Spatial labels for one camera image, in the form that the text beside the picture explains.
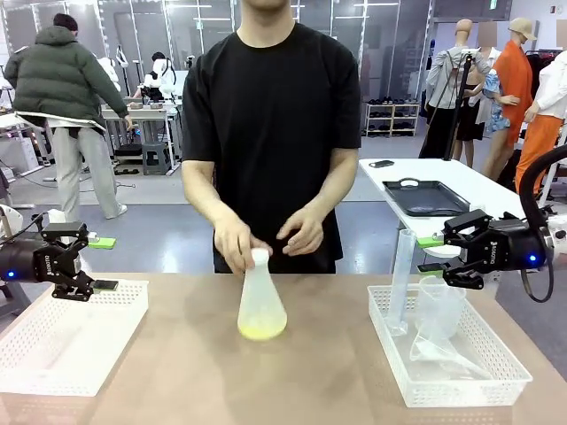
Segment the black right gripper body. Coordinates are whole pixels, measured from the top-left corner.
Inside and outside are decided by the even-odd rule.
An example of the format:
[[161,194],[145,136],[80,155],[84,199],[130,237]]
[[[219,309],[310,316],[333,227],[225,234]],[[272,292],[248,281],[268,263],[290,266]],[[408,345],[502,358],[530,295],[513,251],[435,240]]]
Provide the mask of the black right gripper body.
[[540,238],[520,219],[484,218],[466,236],[463,264],[478,273],[530,270],[547,264]]

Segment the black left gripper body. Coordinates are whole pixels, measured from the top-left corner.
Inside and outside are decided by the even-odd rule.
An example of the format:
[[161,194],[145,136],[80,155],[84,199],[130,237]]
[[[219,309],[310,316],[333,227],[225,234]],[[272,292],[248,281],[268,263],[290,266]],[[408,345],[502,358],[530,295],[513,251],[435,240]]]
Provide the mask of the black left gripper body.
[[1,280],[71,284],[81,267],[77,264],[81,242],[64,244],[15,239],[1,245]]

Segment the person's left hand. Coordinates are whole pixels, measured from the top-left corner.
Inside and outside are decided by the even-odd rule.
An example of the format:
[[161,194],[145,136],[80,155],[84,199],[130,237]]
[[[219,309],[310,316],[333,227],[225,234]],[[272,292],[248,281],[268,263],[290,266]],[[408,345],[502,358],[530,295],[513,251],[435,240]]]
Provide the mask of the person's left hand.
[[280,228],[276,238],[285,241],[283,254],[290,257],[315,252],[323,240],[323,217],[312,207],[296,211]]

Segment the person's right hand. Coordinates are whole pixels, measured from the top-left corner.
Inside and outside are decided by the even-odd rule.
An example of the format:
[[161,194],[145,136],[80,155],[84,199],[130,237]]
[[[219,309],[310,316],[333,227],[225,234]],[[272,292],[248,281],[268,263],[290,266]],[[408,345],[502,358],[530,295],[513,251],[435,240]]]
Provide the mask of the person's right hand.
[[243,274],[255,267],[252,249],[272,248],[252,234],[250,228],[237,216],[221,218],[214,224],[214,246],[233,274]]

